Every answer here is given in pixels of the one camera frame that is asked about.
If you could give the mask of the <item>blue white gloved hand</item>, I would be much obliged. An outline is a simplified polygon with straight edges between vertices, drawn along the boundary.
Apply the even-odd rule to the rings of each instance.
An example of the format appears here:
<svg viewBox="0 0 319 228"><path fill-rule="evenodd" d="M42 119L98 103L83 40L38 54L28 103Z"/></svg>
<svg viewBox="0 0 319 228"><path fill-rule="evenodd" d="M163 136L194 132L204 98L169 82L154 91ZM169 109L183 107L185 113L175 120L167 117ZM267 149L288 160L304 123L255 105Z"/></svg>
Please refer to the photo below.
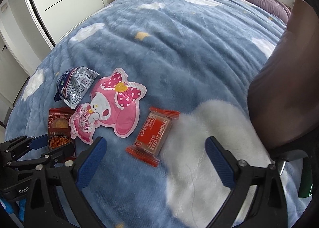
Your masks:
<svg viewBox="0 0 319 228"><path fill-rule="evenodd" d="M9 216L12 216L14 214L14 209L13 209L12 205L3 198L0 198L0 202L1 202L1 205L3 206L4 210L7 212L7 214Z"/></svg>

